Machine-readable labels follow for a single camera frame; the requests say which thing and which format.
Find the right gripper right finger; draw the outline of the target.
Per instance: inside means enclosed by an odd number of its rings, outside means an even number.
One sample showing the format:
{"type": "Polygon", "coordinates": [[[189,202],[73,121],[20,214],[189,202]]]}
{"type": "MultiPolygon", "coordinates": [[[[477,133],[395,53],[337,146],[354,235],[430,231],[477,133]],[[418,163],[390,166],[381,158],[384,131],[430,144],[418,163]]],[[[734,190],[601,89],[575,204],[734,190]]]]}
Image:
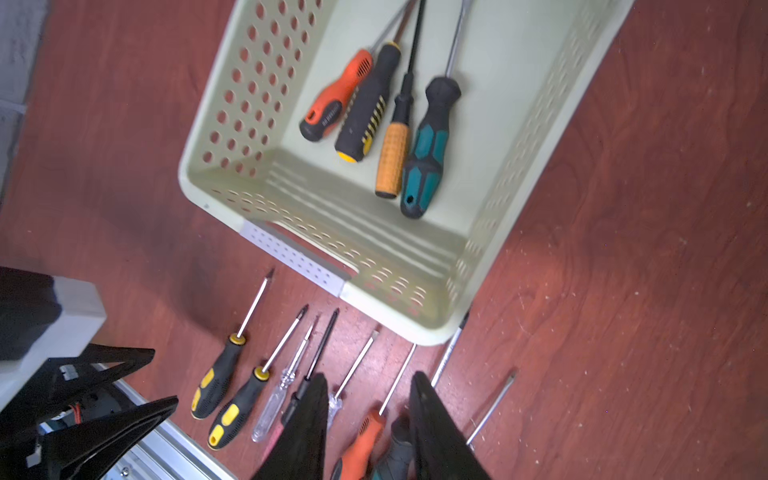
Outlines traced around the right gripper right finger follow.
{"type": "Polygon", "coordinates": [[[422,371],[411,379],[409,413],[416,479],[489,479],[422,371]]]}

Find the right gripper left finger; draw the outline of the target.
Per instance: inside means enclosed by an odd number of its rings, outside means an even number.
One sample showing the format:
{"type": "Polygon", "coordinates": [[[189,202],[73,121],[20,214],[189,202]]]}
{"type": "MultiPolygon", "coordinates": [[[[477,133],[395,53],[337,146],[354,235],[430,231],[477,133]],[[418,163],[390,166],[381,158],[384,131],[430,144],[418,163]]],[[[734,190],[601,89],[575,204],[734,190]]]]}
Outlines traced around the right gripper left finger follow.
{"type": "Polygon", "coordinates": [[[315,374],[302,399],[252,479],[322,479],[328,420],[328,383],[315,374]]]}

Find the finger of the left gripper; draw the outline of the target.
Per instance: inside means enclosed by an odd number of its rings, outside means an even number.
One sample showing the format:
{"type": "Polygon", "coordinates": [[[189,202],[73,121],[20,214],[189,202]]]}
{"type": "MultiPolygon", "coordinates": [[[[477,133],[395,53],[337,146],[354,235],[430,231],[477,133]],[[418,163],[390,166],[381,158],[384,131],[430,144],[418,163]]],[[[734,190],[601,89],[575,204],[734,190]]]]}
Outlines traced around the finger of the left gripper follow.
{"type": "Polygon", "coordinates": [[[100,479],[177,409],[176,396],[41,434],[1,439],[3,479],[100,479]]]}
{"type": "Polygon", "coordinates": [[[36,427],[90,393],[152,362],[149,348],[89,344],[77,357],[50,358],[1,411],[1,433],[17,435],[36,427]]]}

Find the yellow orange handle screwdriver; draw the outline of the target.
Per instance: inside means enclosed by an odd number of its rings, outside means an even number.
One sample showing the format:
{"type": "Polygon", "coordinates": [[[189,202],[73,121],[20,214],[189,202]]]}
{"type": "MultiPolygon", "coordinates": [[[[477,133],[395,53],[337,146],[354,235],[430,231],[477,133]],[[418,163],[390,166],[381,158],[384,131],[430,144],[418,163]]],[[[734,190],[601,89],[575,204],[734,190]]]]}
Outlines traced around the yellow orange handle screwdriver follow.
{"type": "Polygon", "coordinates": [[[420,42],[425,0],[419,2],[407,71],[400,92],[395,97],[392,120],[386,130],[376,177],[375,194],[385,199],[396,198],[402,185],[402,170],[410,139],[410,115],[414,102],[414,66],[420,42]]]}

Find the black yellow long screwdriver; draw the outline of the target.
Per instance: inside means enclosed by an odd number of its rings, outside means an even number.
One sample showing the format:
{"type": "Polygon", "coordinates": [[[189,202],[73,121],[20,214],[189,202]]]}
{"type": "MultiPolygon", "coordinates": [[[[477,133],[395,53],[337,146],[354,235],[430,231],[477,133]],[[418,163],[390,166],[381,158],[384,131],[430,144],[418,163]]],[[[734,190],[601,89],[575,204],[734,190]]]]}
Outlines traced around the black yellow long screwdriver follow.
{"type": "Polygon", "coordinates": [[[335,142],[336,153],[347,162],[361,162],[372,148],[390,98],[392,78],[400,62],[401,38],[415,4],[415,1],[406,4],[393,40],[382,47],[372,71],[360,83],[351,99],[335,142]]]}

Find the orange short screwdriver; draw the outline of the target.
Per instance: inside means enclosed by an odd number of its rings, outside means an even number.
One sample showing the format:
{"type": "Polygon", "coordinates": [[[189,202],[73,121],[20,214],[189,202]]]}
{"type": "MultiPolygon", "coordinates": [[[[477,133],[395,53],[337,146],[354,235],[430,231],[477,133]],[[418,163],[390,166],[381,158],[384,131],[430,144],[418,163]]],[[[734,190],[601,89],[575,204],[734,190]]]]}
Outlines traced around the orange short screwdriver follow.
{"type": "Polygon", "coordinates": [[[488,423],[488,421],[492,417],[492,415],[495,412],[495,410],[498,408],[500,403],[503,401],[503,399],[506,396],[507,392],[509,391],[509,389],[511,388],[511,386],[515,382],[516,376],[517,376],[517,371],[513,370],[510,373],[510,375],[508,376],[508,378],[506,379],[502,389],[499,391],[498,395],[495,397],[495,399],[493,400],[493,402],[491,403],[491,405],[489,406],[489,408],[485,412],[485,414],[482,417],[482,419],[477,423],[477,425],[475,426],[474,430],[472,431],[472,433],[467,438],[465,444],[471,450],[474,449],[473,441],[482,432],[483,428],[488,423]]]}

